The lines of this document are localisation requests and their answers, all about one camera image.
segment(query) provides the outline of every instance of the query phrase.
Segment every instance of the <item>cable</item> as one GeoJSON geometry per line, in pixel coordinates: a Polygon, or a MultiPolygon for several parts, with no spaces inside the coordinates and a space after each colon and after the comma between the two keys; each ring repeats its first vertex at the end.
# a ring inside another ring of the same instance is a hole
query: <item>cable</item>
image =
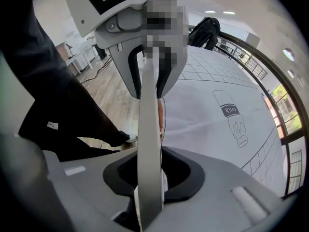
{"type": "Polygon", "coordinates": [[[100,69],[98,69],[97,74],[96,74],[95,77],[89,78],[89,79],[87,79],[87,80],[84,80],[84,81],[81,82],[81,84],[86,83],[86,82],[88,82],[88,81],[91,81],[91,80],[95,79],[95,78],[98,76],[98,74],[99,74],[100,72],[102,72],[111,62],[112,62],[112,57],[110,57],[110,58],[103,64],[103,66],[102,66],[100,69]]]}

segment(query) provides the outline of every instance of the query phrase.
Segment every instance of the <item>black bag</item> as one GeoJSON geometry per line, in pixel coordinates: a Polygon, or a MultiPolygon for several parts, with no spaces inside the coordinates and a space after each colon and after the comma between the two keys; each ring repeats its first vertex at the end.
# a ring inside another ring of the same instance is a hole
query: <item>black bag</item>
{"type": "Polygon", "coordinates": [[[213,50],[218,43],[220,23],[216,18],[204,18],[189,34],[188,45],[201,47],[207,42],[205,49],[213,50]]]}

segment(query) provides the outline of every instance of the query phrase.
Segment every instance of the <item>person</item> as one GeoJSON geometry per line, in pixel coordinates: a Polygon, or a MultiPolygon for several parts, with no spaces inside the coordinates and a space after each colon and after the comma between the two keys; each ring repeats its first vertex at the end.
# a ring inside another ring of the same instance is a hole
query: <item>person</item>
{"type": "Polygon", "coordinates": [[[92,137],[111,146],[132,143],[137,136],[119,131],[87,90],[69,72],[51,39],[34,14],[32,0],[21,0],[18,16],[6,9],[0,48],[10,68],[35,102],[19,135],[42,150],[57,154],[60,161],[114,153],[88,146],[77,137],[92,137]],[[13,41],[9,32],[18,41],[13,41]]]}

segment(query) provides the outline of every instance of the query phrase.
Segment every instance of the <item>printed bottle graphic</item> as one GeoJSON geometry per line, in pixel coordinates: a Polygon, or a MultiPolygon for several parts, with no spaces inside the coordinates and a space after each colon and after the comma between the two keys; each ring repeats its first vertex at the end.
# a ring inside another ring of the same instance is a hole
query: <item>printed bottle graphic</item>
{"type": "Polygon", "coordinates": [[[237,139],[238,146],[244,147],[248,142],[248,137],[246,135],[246,127],[243,122],[243,117],[239,113],[235,102],[225,91],[215,90],[212,93],[218,101],[224,116],[228,119],[231,132],[233,133],[235,139],[237,139]]]}

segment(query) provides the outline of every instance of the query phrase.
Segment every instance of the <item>wooden floor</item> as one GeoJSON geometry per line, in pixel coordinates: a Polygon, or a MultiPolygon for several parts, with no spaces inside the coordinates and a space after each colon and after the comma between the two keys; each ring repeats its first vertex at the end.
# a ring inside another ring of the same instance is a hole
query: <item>wooden floor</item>
{"type": "MultiPolygon", "coordinates": [[[[106,57],[98,63],[96,60],[93,60],[93,70],[88,69],[84,71],[77,79],[82,82],[86,79],[93,78],[108,58],[106,57]]],[[[138,54],[138,64],[140,69],[142,69],[143,59],[140,54],[138,54]]],[[[124,131],[127,134],[134,133],[138,135],[140,101],[130,95],[113,61],[94,80],[84,83],[83,86],[118,130],[124,131]]],[[[80,119],[87,119],[88,112],[90,113],[91,111],[83,111],[80,119]]],[[[113,150],[124,150],[137,146],[137,142],[135,142],[130,145],[111,147],[109,144],[98,139],[80,139],[91,147],[113,150]]]]}

